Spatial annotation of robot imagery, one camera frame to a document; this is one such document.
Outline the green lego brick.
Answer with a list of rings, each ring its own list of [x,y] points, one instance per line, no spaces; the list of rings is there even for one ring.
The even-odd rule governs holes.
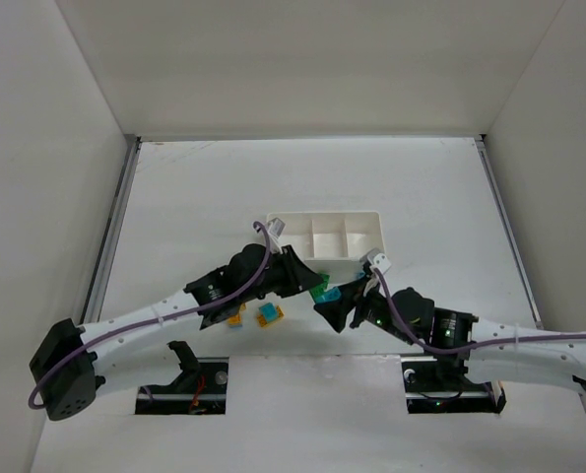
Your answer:
[[[316,304],[323,304],[328,302],[330,299],[329,293],[329,282],[330,282],[330,275],[325,273],[320,273],[319,276],[322,279],[322,282],[318,285],[313,287],[309,290],[309,293]]]

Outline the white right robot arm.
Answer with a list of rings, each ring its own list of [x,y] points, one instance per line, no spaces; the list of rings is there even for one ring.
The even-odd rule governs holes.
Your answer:
[[[446,412],[450,402],[482,392],[499,412],[505,381],[586,394],[586,332],[559,334],[491,322],[438,307],[412,288],[385,298],[364,286],[355,281],[332,288],[315,298],[314,309],[336,332],[368,322],[409,345],[422,341],[423,357],[403,363],[413,411]]]

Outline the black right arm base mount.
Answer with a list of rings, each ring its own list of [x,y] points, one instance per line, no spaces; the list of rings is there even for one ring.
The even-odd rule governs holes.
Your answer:
[[[500,414],[506,394],[500,382],[469,381],[460,366],[433,357],[401,359],[409,414]]]

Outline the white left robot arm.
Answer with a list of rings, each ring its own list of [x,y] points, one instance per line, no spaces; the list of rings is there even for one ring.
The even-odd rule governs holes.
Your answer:
[[[269,294],[294,297],[321,281],[291,246],[271,252],[250,243],[228,264],[157,303],[101,322],[61,320],[50,327],[29,363],[34,388],[28,405],[61,421],[121,387],[182,390],[201,377],[185,340],[188,333],[227,321],[245,303]]]

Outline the cyan rounded lego piece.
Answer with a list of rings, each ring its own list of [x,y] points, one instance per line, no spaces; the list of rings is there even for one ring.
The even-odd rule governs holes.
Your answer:
[[[341,291],[338,287],[332,288],[321,295],[322,304],[337,301],[341,297]]]

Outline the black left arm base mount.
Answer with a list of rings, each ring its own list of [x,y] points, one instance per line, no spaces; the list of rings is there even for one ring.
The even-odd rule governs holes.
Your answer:
[[[229,358],[197,358],[185,341],[169,349],[178,359],[179,374],[167,384],[138,388],[136,415],[224,415],[227,409]]]

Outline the white three-compartment container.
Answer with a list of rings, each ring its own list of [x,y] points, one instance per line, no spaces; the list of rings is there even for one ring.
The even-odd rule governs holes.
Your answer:
[[[355,263],[373,249],[385,251],[376,211],[272,212],[267,220],[284,223],[278,239],[290,245],[307,265]]]

